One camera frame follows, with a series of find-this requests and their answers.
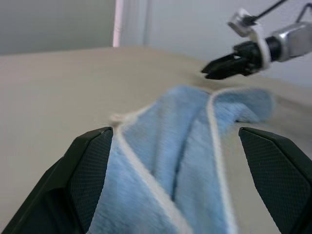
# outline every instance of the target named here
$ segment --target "beige table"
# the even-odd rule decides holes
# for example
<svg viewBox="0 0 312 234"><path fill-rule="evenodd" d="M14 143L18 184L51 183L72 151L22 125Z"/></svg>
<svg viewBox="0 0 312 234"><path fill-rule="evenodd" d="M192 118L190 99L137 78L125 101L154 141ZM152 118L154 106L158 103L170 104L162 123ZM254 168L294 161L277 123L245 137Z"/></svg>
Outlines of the beige table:
<svg viewBox="0 0 312 234"><path fill-rule="evenodd" d="M198 74L205 63L147 48L0 57L0 231L45 170L64 154L76 136L103 127L99 124L109 124L113 113L125 113L151 103L176 85L218 89L235 83L257 84L287 94L290 100L287 105L292 103L300 111L308 110L301 105L312 101L309 89L270 79L237 76L221 82L205 80ZM294 116L300 111L293 111ZM308 134L304 125L300 128L295 135ZM303 140L299 144L305 147L307 143ZM249 173L244 163L231 166L231 176L237 176L232 187L245 177L237 172L241 171L239 167ZM247 180L239 186L249 193L246 196L250 196L249 191L257 196L249 174ZM237 211L243 230L248 232L251 224L253 230L268 226L276 231L261 200L255 199L261 206L261 214ZM235 201L240 206L242 201Z"/></svg>

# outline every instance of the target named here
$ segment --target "microfiber cloth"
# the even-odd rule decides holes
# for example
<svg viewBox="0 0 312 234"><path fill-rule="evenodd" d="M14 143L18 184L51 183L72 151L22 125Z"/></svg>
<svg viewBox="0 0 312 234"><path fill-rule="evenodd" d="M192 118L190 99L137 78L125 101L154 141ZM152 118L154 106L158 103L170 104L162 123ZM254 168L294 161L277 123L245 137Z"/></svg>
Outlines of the microfiber cloth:
<svg viewBox="0 0 312 234"><path fill-rule="evenodd" d="M273 103L257 88L179 86L120 116L88 233L239 233L220 138L266 120Z"/></svg>

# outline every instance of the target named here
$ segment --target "towel fold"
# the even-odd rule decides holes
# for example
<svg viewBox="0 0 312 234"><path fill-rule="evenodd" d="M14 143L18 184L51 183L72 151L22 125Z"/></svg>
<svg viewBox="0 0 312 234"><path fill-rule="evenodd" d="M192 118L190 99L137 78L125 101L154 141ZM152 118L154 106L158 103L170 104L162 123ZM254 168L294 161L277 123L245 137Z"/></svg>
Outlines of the towel fold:
<svg viewBox="0 0 312 234"><path fill-rule="evenodd" d="M179 86L125 115L88 233L237 233L219 139L272 110L265 90Z"/></svg>

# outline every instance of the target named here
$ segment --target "black cable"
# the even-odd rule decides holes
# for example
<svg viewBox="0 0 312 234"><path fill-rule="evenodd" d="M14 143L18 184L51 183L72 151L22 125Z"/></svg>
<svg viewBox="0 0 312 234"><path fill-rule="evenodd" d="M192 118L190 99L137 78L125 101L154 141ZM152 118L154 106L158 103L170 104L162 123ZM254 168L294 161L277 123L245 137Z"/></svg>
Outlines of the black cable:
<svg viewBox="0 0 312 234"><path fill-rule="evenodd" d="M287 0L280 0L279 2L275 3L273 6L271 6L270 8L268 8L267 10L265 10L264 12L262 12L261 14L259 14L258 16L254 17L254 21L260 19L261 17L267 15L268 13L270 13L272 10L274 10L275 8L279 7L281 4L283 4L284 2L286 2Z"/></svg>
<svg viewBox="0 0 312 234"><path fill-rule="evenodd" d="M305 4L305 6L302 8L302 10L301 10L301 12L300 12L300 14L299 14L299 16L298 16L298 18L297 18L297 20L296 20L296 23L299 23L299 22L301 21L301 19L302 19L304 13L306 13L306 10L307 10L308 8L311 8L311 10L312 10L312 3L307 3L307 4Z"/></svg>

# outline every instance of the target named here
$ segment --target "gray wall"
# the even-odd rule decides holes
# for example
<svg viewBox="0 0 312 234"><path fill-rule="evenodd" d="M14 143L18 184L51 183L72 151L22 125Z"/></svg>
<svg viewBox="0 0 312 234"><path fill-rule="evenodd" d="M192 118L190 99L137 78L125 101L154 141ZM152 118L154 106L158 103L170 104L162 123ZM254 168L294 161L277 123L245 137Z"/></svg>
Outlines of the gray wall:
<svg viewBox="0 0 312 234"><path fill-rule="evenodd" d="M125 1L128 5L123 14L125 22L121 30L121 45L144 44L209 61L231 53L233 45L246 40L226 24L234 12L243 7L251 14L258 14L277 0ZM290 0L261 19L267 35L294 23L306 2L309 0ZM309 12L306 19L311 20ZM274 63L262 74L312 86L311 62L312 54L309 54L285 63Z"/></svg>
<svg viewBox="0 0 312 234"><path fill-rule="evenodd" d="M1 0L0 55L112 46L115 0Z"/></svg>

